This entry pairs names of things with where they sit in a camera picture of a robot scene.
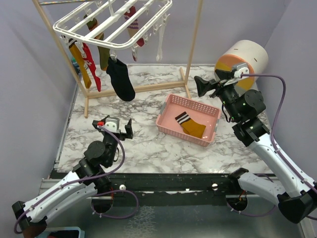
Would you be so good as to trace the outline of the black sock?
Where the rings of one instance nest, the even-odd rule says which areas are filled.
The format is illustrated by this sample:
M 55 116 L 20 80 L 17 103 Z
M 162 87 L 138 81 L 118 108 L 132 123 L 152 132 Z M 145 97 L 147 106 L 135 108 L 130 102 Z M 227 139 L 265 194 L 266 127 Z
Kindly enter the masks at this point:
M 109 57 L 106 72 L 117 96 L 125 102 L 134 100 L 136 93 L 129 78 L 127 65 L 119 59 L 113 60 Z

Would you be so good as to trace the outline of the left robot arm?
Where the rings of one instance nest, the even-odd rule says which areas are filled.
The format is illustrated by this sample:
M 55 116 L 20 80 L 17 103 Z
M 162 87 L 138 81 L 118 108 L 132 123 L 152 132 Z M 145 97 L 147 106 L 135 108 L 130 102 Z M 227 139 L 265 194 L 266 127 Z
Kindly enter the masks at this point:
M 122 141 L 133 138 L 132 121 L 125 125 L 125 132 L 119 129 L 119 119 L 110 116 L 94 120 L 92 125 L 103 139 L 90 143 L 83 159 L 72 171 L 36 198 L 13 204 L 16 234 L 37 226 L 43 231 L 48 223 L 75 203 L 111 191 L 110 173 L 104 169 L 113 165 L 118 147 L 123 146 Z

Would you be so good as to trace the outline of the maroon beige purple-striped sock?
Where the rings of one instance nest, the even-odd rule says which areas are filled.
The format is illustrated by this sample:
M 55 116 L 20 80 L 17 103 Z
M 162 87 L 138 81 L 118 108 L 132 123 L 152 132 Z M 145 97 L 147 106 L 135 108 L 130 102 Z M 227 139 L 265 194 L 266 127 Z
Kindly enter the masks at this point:
M 135 6 L 129 8 L 127 12 L 124 13 L 124 19 L 127 21 L 136 13 Z M 139 31 L 138 19 L 135 19 L 128 27 L 129 36 L 132 38 Z M 144 39 L 141 37 L 137 42 L 139 47 L 142 47 L 144 43 Z

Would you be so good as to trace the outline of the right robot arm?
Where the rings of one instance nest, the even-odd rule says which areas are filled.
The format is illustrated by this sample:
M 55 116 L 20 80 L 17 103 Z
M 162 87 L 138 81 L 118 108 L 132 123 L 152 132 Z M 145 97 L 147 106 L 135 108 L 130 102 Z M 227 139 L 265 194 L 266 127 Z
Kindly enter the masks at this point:
M 252 192 L 278 207 L 281 214 L 297 224 L 317 208 L 317 183 L 300 169 L 283 151 L 274 138 L 274 128 L 268 129 L 259 119 L 266 106 L 262 93 L 250 89 L 239 95 L 235 90 L 238 81 L 248 77 L 248 69 L 216 70 L 218 80 L 206 81 L 199 76 L 194 80 L 199 97 L 213 91 L 231 117 L 234 134 L 247 148 L 255 152 L 281 182 L 274 183 L 240 168 L 230 174 L 228 190 L 238 194 Z

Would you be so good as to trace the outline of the mustard striped-cuff sock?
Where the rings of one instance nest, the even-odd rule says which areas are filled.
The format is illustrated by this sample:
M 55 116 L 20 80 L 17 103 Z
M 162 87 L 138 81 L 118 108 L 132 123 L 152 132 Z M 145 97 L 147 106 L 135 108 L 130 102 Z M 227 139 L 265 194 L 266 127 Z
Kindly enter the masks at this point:
M 175 120 L 183 128 L 184 133 L 200 139 L 203 137 L 206 126 L 192 120 L 187 112 L 179 114 Z

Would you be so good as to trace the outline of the white sock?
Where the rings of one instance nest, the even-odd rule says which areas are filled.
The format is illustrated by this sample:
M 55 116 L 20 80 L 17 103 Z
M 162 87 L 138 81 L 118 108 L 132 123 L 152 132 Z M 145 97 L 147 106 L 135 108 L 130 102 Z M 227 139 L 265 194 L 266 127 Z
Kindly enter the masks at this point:
M 160 62 L 162 60 L 162 42 L 163 42 L 163 36 L 164 36 L 164 25 L 162 25 L 159 29 L 159 40 L 158 40 L 158 52 L 156 56 L 156 61 Z

